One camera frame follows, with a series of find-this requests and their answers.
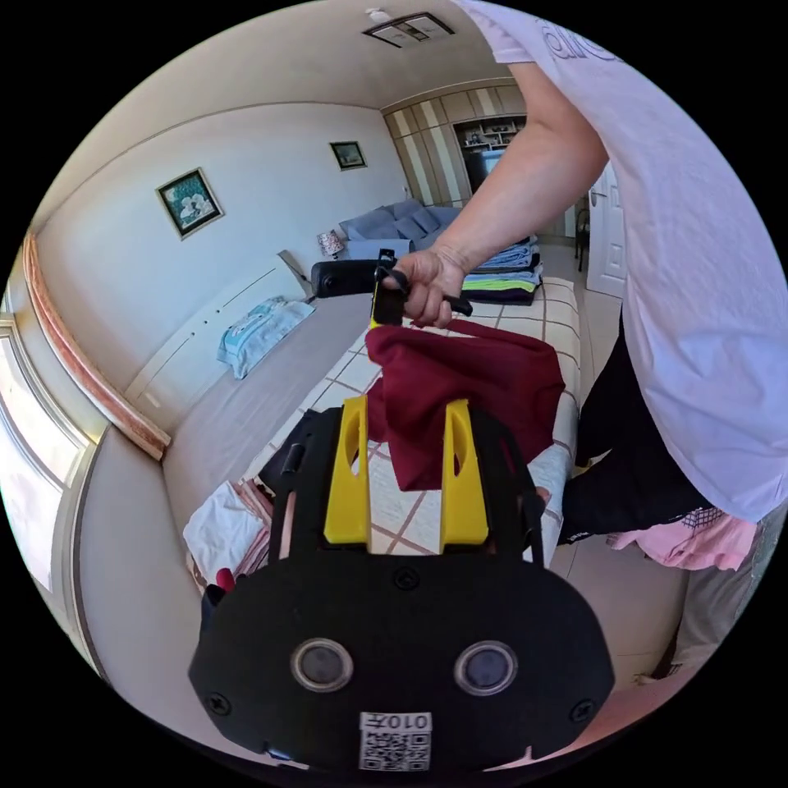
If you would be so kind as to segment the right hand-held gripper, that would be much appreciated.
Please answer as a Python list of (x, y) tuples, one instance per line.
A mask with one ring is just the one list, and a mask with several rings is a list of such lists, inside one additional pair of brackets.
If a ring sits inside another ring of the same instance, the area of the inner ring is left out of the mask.
[[(392, 269), (399, 259), (388, 249), (381, 250), (378, 255), (374, 274), (374, 288), (371, 300), (369, 330), (379, 326), (401, 326), (407, 319), (404, 307), (408, 296), (408, 281), (399, 272)], [(447, 297), (452, 307), (452, 317), (460, 315), (469, 317), (473, 314), (472, 304), (462, 295), (457, 298)]]

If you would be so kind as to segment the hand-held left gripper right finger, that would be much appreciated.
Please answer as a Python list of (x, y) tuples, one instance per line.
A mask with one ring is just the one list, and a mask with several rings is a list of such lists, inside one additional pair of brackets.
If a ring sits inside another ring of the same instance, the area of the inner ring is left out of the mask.
[(440, 544), (484, 544), (487, 512), (467, 400), (455, 400), (446, 408), (441, 492)]

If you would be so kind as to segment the person's right hand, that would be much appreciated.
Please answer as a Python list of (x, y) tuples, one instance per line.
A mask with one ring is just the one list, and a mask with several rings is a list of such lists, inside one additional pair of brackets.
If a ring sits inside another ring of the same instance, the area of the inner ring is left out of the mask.
[(446, 328), (452, 319), (446, 298), (461, 295), (471, 269), (467, 255), (444, 243), (399, 259), (392, 270), (408, 281), (405, 315), (420, 327)]

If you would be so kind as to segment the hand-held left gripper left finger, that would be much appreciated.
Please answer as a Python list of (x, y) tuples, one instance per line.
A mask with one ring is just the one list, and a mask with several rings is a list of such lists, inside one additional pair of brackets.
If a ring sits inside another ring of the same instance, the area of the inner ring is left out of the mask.
[(330, 545), (371, 544), (367, 397), (341, 408), (323, 536)]

